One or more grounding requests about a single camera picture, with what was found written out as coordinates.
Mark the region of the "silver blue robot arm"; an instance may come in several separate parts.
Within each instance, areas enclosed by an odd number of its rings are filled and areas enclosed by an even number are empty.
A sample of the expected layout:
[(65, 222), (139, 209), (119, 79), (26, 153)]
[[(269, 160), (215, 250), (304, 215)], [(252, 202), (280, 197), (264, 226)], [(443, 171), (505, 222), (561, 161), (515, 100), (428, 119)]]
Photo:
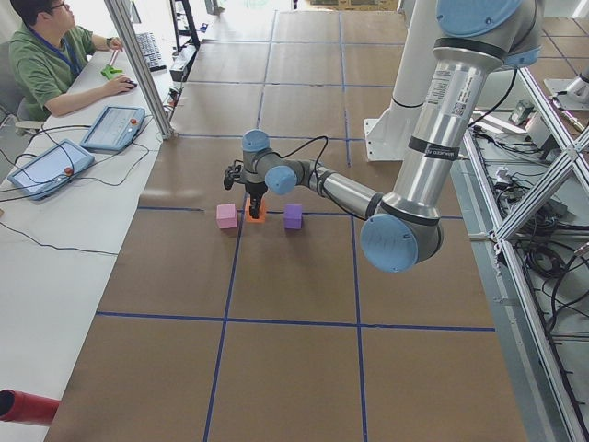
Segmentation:
[(320, 165), (290, 160), (261, 130), (243, 135), (243, 160), (225, 171), (224, 185), (244, 185), (257, 217), (266, 191), (306, 186), (363, 219), (361, 246), (383, 272), (425, 261), (444, 240), (436, 207), (488, 75), (534, 63), (544, 13), (541, 1), (439, 1), (435, 9), (434, 70), (395, 186), (372, 190)]

